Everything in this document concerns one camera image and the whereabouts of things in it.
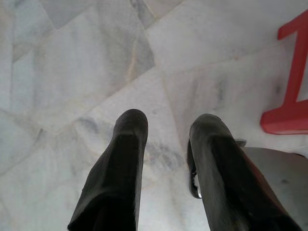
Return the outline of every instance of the white marble tile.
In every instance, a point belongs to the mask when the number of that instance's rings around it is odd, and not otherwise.
[[[140,231],[209,231],[202,200],[189,192],[186,166],[141,191]]]
[[[0,108],[10,109],[14,17],[8,2],[0,0]]]
[[[5,185],[0,187],[0,196],[18,226],[31,221],[35,225],[36,220],[29,218],[29,208],[59,185],[74,182],[74,178],[83,180],[94,162],[95,156],[74,128],[56,136],[42,131],[32,154],[0,177],[0,185]],[[74,187],[78,197],[80,185]]]
[[[76,188],[67,183],[28,207],[27,221],[20,231],[66,231],[78,201]]]
[[[297,147],[295,149],[291,149],[289,150],[290,152],[296,153],[296,154],[300,154],[304,157],[306,157],[308,159],[308,145],[307,146],[303,146],[303,147]]]
[[[5,207],[3,201],[0,199],[0,229],[3,231],[17,230],[13,225],[13,219]]]
[[[58,131],[153,66],[129,2],[100,1],[14,63],[12,111]]]
[[[186,0],[147,30],[156,62],[169,74],[257,51],[307,8],[297,2]]]
[[[306,135],[280,136],[267,134],[262,130],[259,124],[262,113],[275,108],[284,97],[284,94],[277,94],[275,88],[271,83],[254,87],[238,101],[217,110],[214,114],[226,123],[234,137],[246,139],[248,147],[289,151],[307,145]]]
[[[39,130],[38,126],[0,111],[0,175],[31,153]]]
[[[14,13],[13,60],[17,60],[50,35],[53,25],[39,0],[17,1]]]
[[[162,18],[183,0],[144,0],[155,17]]]
[[[161,75],[153,68],[75,123],[87,146],[100,155],[111,139],[116,119],[131,108],[143,111],[149,124],[143,187],[185,162]]]
[[[283,101],[288,80],[285,64],[283,47],[275,46],[237,60],[166,76],[165,83],[181,145],[187,145],[190,125],[201,114],[215,114],[227,108],[233,113],[228,115],[228,120],[244,120],[244,108],[234,107],[239,104],[238,101],[250,100],[247,112],[255,113],[255,120],[251,125],[260,130],[258,120],[263,111],[278,107]],[[250,133],[240,124],[236,126],[233,129]]]
[[[129,1],[132,7],[135,9],[138,18],[145,29],[147,29],[156,21],[155,17],[149,11],[147,5],[144,3],[143,0],[129,0]]]
[[[61,28],[86,10],[94,0],[41,0],[56,28]]]

